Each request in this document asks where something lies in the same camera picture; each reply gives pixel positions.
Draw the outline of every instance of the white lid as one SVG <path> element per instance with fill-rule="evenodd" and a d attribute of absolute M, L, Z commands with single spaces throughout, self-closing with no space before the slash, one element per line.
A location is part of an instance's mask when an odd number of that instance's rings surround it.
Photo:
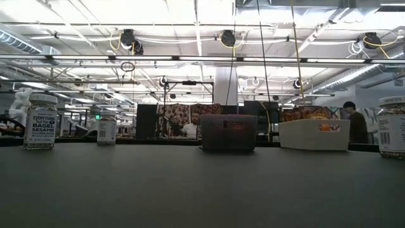
<path fill-rule="evenodd" d="M 101 116 L 114 116 L 115 117 L 115 111 L 100 111 Z"/>
<path fill-rule="evenodd" d="M 394 97 L 388 97 L 388 98 L 381 98 L 378 101 L 379 106 L 400 104 L 400 103 L 405 103 L 405 96 L 394 96 Z"/>
<path fill-rule="evenodd" d="M 31 94 L 30 101 L 45 101 L 53 104 L 58 104 L 58 98 L 47 94 Z"/>

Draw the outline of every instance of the sticker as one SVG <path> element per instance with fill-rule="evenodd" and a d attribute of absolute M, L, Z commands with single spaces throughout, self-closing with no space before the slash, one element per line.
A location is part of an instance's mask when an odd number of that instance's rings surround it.
<path fill-rule="evenodd" d="M 389 115 L 378 117 L 380 151 L 405 153 L 405 116 Z"/>
<path fill-rule="evenodd" d="M 56 111 L 35 111 L 27 113 L 25 143 L 55 143 Z"/>
<path fill-rule="evenodd" d="M 102 120 L 99 121 L 97 142 L 115 142 L 116 122 Z"/>

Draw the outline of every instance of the desk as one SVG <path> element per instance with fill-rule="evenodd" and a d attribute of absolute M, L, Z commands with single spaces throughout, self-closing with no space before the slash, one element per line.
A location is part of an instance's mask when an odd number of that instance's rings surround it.
<path fill-rule="evenodd" d="M 367 152 L 0 151 L 0 227 L 405 227 L 405 163 Z"/>

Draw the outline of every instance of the table surface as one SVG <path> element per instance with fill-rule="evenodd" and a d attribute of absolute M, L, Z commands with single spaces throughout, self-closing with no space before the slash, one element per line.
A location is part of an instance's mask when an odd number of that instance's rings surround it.
<path fill-rule="evenodd" d="M 0 149 L 0 227 L 405 227 L 405 163 L 367 152 Z"/>

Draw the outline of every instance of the person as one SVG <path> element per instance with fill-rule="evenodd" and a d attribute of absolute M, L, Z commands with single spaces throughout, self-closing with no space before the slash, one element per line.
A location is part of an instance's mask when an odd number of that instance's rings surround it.
<path fill-rule="evenodd" d="M 193 112 L 191 113 L 191 123 L 184 125 L 182 132 L 188 138 L 197 138 L 197 124 L 199 122 L 200 114 Z"/>
<path fill-rule="evenodd" d="M 350 142 L 367 144 L 368 134 L 364 116 L 356 111 L 356 105 L 352 101 L 344 103 L 343 109 L 350 114 Z"/>

